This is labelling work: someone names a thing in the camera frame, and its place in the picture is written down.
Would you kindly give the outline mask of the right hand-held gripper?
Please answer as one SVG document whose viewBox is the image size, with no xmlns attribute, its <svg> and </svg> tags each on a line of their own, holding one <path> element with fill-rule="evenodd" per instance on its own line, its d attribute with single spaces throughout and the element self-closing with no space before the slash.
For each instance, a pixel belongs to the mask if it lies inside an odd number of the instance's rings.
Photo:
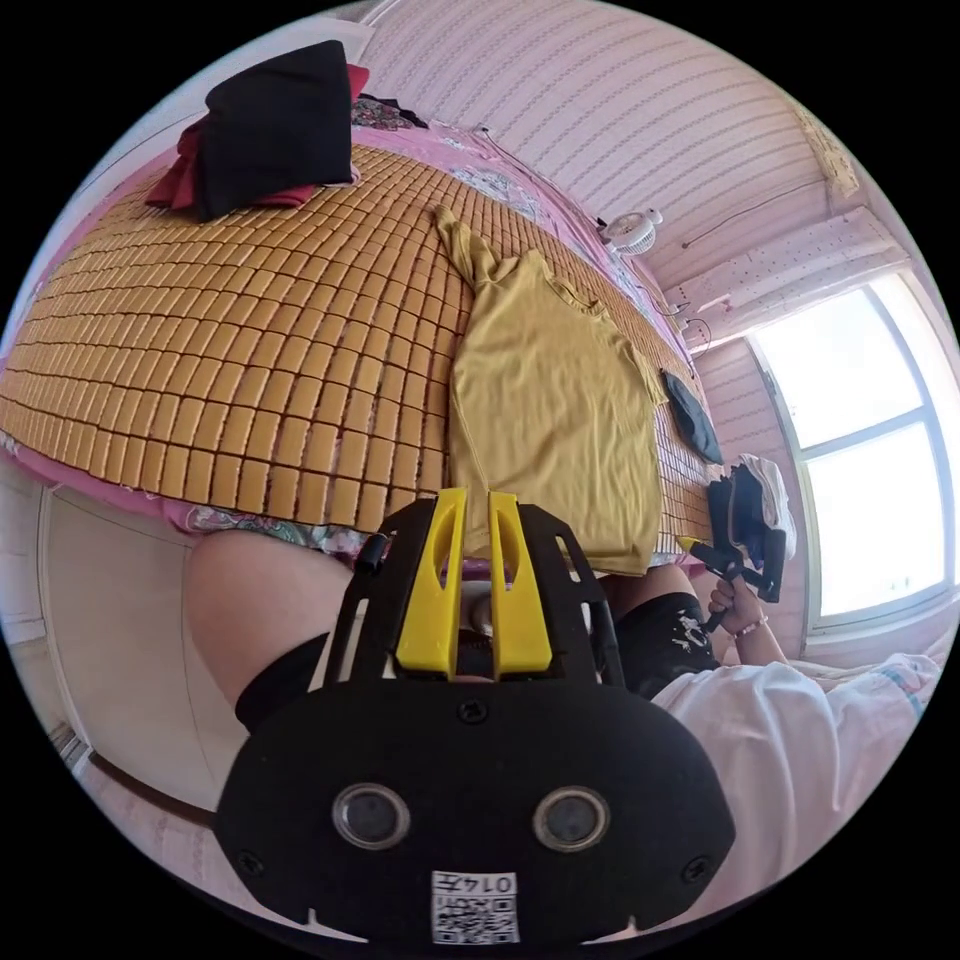
<svg viewBox="0 0 960 960">
<path fill-rule="evenodd" d="M 678 548 L 718 578 L 742 576 L 768 604 L 780 601 L 788 559 L 788 528 L 764 482 L 736 464 L 707 488 L 712 540 L 675 537 Z"/>
</svg>

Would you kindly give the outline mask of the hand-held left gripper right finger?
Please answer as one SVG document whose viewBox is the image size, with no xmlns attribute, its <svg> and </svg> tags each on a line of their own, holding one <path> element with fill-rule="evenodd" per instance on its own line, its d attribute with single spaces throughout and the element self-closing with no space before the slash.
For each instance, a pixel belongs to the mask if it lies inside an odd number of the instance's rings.
<svg viewBox="0 0 960 960">
<path fill-rule="evenodd" d="M 551 643 L 517 498 L 488 493 L 491 626 L 496 673 L 544 673 Z"/>
</svg>

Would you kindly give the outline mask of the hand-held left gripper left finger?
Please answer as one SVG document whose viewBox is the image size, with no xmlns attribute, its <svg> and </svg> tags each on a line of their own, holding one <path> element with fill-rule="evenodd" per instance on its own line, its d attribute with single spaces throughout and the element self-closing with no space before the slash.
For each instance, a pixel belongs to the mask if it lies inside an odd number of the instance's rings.
<svg viewBox="0 0 960 960">
<path fill-rule="evenodd" d="M 429 506 L 403 625 L 395 649 L 406 672 L 454 672 L 461 608 L 467 494 L 441 490 Z"/>
</svg>

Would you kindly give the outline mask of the person's right hand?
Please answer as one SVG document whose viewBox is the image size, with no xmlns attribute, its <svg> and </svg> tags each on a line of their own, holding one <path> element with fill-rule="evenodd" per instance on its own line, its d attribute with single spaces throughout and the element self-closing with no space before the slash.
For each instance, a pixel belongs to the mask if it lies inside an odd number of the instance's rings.
<svg viewBox="0 0 960 960">
<path fill-rule="evenodd" d="M 742 576 L 717 580 L 710 594 L 708 611 L 708 630 L 722 628 L 734 639 L 754 632 L 767 621 L 760 601 Z"/>
</svg>

